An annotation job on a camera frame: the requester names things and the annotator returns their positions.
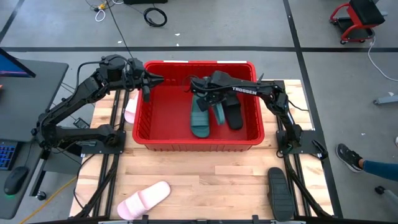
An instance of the red rolling stool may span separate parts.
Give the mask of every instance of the red rolling stool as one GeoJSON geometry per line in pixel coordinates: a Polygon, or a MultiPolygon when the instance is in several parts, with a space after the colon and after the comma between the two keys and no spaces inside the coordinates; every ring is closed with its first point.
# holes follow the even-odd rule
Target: red rolling stool
{"type": "Polygon", "coordinates": [[[384,18],[373,0],[351,0],[340,5],[330,16],[330,22],[338,26],[341,31],[341,44],[349,41],[363,43],[374,37],[372,27],[384,22],[384,18]],[[336,13],[343,7],[348,7],[349,17],[335,18],[336,13]]]}

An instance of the plywood base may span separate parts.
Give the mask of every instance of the plywood base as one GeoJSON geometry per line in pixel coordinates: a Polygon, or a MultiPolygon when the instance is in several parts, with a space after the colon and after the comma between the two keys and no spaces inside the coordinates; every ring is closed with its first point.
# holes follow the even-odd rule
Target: plywood base
{"type": "MultiPolygon", "coordinates": [[[[300,80],[284,81],[289,99],[295,105],[307,108],[300,80]]],[[[110,95],[97,102],[91,127],[109,123],[113,98],[114,95],[110,95]]],[[[171,185],[172,192],[148,213],[150,219],[251,219],[252,215],[273,219],[266,197],[266,174],[271,167],[284,170],[284,163],[275,155],[275,116],[262,101],[261,107],[266,137],[260,145],[246,152],[152,152],[133,141],[132,126],[126,125],[127,142],[119,160],[111,218],[119,218],[118,203],[134,192],[164,180],[171,185]]],[[[308,112],[290,110],[296,123],[303,129],[312,129],[308,112]]],[[[310,155],[300,155],[300,158],[307,188],[323,209],[333,213],[321,162],[310,155]]],[[[76,194],[83,204],[97,188],[101,162],[102,155],[96,155],[80,172],[76,194]]],[[[295,191],[303,215],[301,196],[297,188],[295,191]]],[[[105,200],[106,196],[103,197],[102,211],[105,200]]],[[[70,215],[80,209],[73,201],[70,215]]]]}

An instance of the teal slide sandal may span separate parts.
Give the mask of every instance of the teal slide sandal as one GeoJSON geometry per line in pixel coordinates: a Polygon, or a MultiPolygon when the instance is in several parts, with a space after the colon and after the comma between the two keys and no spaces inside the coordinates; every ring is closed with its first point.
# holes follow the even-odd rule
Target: teal slide sandal
{"type": "Polygon", "coordinates": [[[192,97],[191,131],[198,138],[207,138],[210,135],[209,111],[201,111],[197,100],[199,96],[192,97]]]}
{"type": "Polygon", "coordinates": [[[223,105],[221,103],[217,103],[212,106],[214,115],[216,116],[217,124],[222,125],[225,123],[225,115],[223,105]]]}

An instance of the computer monitor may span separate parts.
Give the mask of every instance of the computer monitor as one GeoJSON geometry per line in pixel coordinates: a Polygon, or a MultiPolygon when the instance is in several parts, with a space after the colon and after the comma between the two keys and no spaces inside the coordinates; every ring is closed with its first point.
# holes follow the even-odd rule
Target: computer monitor
{"type": "Polygon", "coordinates": [[[0,48],[0,77],[34,78],[36,75],[0,48]]]}

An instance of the red basket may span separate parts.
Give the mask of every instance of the red basket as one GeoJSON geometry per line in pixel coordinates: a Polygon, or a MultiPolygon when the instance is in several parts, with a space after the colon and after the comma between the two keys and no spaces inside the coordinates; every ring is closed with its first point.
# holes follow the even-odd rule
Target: red basket
{"type": "Polygon", "coordinates": [[[210,110],[209,137],[200,139],[190,130],[192,93],[184,92],[189,89],[186,77],[196,75],[201,78],[219,70],[235,78],[256,81],[252,63],[151,61],[145,64],[145,68],[164,76],[165,81],[152,89],[148,103],[143,102],[139,93],[132,132],[137,143],[153,151],[246,151],[264,139],[259,99],[242,93],[238,93],[243,116],[242,129],[232,130],[226,123],[217,125],[210,110]]]}

